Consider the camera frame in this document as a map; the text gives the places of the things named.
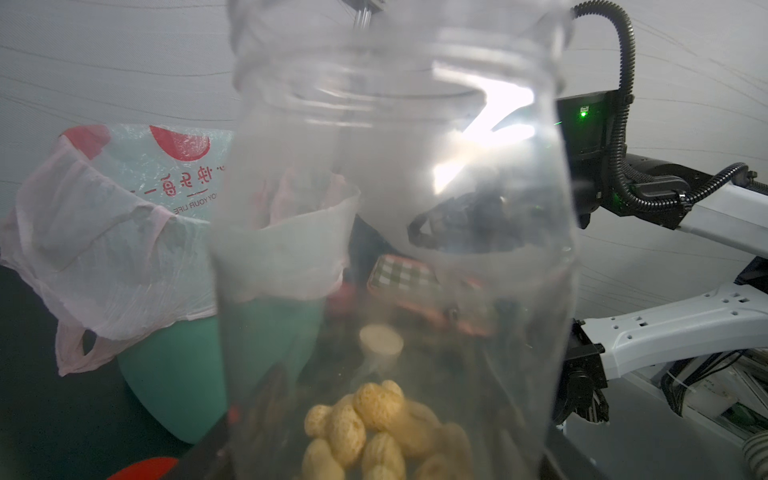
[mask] red object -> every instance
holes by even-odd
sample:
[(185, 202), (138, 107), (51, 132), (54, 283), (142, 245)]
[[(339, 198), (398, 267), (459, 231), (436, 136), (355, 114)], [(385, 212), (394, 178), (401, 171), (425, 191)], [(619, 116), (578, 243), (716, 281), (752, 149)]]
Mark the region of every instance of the red object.
[(239, 421), (240, 421), (240, 409), (232, 405), (230, 409), (227, 410), (227, 424), (234, 425)]
[(178, 134), (175, 131), (149, 126), (152, 136), (163, 151), (179, 161), (195, 161), (210, 150), (210, 138)]
[(352, 283), (343, 282), (341, 287), (328, 295), (326, 312), (331, 315), (348, 315), (355, 310), (357, 289)]
[(96, 155), (99, 155), (104, 145), (108, 144), (109, 140), (112, 139), (109, 129), (104, 125), (72, 127), (64, 132), (63, 135), (69, 139), (75, 148), (83, 152), (88, 157), (88, 160), (93, 160)]
[(107, 480), (159, 480), (178, 463), (177, 458), (156, 457), (123, 468)]

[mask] red printed logo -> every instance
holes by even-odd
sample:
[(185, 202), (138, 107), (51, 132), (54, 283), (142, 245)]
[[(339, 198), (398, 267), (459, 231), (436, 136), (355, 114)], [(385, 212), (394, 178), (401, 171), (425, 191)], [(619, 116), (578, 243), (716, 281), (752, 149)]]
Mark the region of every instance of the red printed logo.
[(152, 136), (163, 151), (179, 161), (195, 161), (210, 150), (210, 138), (178, 134), (175, 131), (149, 126)]

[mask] clear plastic jar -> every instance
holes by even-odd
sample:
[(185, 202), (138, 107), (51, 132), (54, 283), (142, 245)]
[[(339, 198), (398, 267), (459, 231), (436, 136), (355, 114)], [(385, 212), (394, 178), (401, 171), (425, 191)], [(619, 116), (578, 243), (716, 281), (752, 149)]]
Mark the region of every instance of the clear plastic jar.
[(211, 253), (239, 480), (536, 476), (574, 300), (569, 15), (501, 5), (230, 6)]

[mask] robotic arm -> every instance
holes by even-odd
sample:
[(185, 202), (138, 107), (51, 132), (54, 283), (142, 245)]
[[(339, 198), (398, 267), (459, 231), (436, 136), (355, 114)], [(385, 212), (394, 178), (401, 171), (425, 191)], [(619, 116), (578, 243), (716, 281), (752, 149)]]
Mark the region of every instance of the robotic arm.
[(736, 278), (699, 296), (639, 312), (574, 323), (554, 419), (573, 411), (607, 420), (600, 389), (645, 366), (768, 345), (768, 185), (745, 164), (710, 175), (626, 153), (634, 81), (634, 34), (621, 7), (591, 0), (574, 16), (601, 15), (616, 27), (621, 79), (615, 91), (562, 98), (558, 113), (581, 228), (603, 207), (751, 253)]

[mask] pink plastic bag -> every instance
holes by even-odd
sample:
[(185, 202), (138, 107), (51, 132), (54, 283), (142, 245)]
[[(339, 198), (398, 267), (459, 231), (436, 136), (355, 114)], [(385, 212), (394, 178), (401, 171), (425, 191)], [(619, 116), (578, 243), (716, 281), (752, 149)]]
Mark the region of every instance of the pink plastic bag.
[[(207, 233), (232, 134), (76, 127), (22, 185), (0, 263), (58, 319), (60, 375), (93, 370), (153, 331), (216, 312)], [(97, 334), (84, 354), (86, 329)]]

